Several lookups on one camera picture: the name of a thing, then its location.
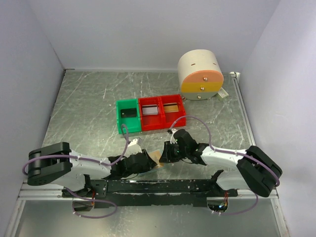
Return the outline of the mint green card holder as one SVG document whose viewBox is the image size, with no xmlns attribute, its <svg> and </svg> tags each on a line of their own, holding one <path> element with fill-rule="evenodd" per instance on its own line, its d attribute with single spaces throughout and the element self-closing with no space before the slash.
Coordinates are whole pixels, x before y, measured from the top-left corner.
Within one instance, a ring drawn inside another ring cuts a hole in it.
<svg viewBox="0 0 316 237">
<path fill-rule="evenodd" d="M 152 173 L 152 172 L 157 172 L 157 171 L 162 170 L 162 169 L 164 169 L 164 168 L 165 168 L 165 167 L 156 169 L 156 168 L 154 167 L 154 168 L 152 168 L 152 169 L 149 170 L 149 171 L 146 171 L 146 172 L 143 172 L 143 173 L 139 173 L 139 174 L 138 174 L 138 177 L 144 176 L 144 175 L 149 174 L 149 173 Z"/>
</svg>

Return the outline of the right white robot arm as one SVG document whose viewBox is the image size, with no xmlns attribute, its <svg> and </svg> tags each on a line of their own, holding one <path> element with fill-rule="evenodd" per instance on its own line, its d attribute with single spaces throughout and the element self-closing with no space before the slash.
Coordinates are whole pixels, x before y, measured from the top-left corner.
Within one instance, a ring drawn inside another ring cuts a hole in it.
<svg viewBox="0 0 316 237">
<path fill-rule="evenodd" d="M 175 163 L 189 159 L 193 164 L 218 165 L 229 171 L 217 171 L 210 192 L 221 196 L 230 189 L 250 189 L 258 196 L 267 198 L 279 185 L 282 169 L 259 147 L 231 150 L 197 143 L 184 129 L 170 129 L 170 141 L 164 143 L 161 163 Z"/>
</svg>

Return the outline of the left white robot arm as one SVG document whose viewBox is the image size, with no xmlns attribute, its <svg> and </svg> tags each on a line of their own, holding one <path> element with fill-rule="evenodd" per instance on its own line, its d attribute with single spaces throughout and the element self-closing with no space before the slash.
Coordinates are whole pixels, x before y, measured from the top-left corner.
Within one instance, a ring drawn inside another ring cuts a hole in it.
<svg viewBox="0 0 316 237">
<path fill-rule="evenodd" d="M 128 156 L 107 158 L 85 157 L 60 142 L 29 152 L 29 161 L 22 168 L 30 186 L 56 184 L 76 192 L 80 197 L 91 194 L 92 180 L 119 180 L 145 173 L 157 163 L 139 145 L 128 145 Z"/>
</svg>

